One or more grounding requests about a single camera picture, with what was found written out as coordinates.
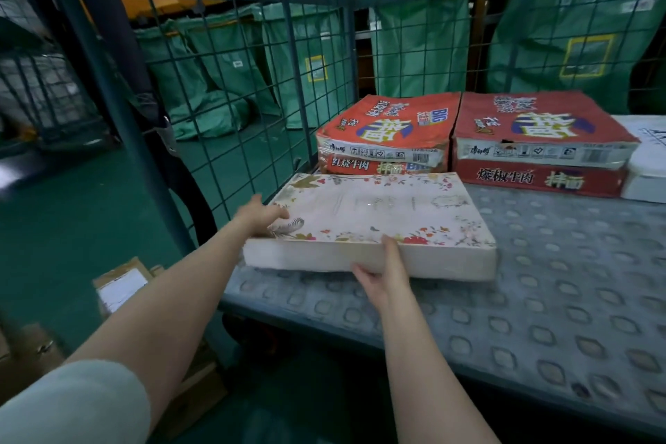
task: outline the white sleeve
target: white sleeve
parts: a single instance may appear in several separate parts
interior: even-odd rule
[[[0,407],[3,444],[143,444],[150,425],[141,381],[106,360],[64,365]]]

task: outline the right arm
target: right arm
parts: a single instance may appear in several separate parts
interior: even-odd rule
[[[401,444],[487,444],[499,440],[439,352],[412,293],[398,244],[382,238],[386,269],[353,272],[379,312]]]

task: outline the left arm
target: left arm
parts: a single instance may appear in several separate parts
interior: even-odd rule
[[[288,212],[254,196],[212,239],[173,265],[113,313],[67,363],[104,359],[139,378],[151,402],[151,429],[171,401],[211,320],[240,249]]]

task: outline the person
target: person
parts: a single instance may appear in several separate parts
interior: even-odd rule
[[[288,212],[261,196],[213,238],[138,291],[58,369],[0,407],[0,442],[143,443],[182,381],[247,238]],[[384,236],[386,269],[352,271],[382,321],[402,444],[493,443],[439,352],[400,251]]]

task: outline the hand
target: hand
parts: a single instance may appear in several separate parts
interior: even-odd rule
[[[400,258],[398,243],[389,236],[382,236],[382,244],[386,257],[383,274],[372,274],[357,263],[352,265],[352,272],[380,314],[392,299],[399,297],[405,290],[411,291],[410,277]]]
[[[232,222],[242,225],[249,237],[265,236],[268,235],[268,226],[279,217],[287,220],[289,211],[279,205],[262,204],[261,195],[256,194],[247,204],[238,208]]]

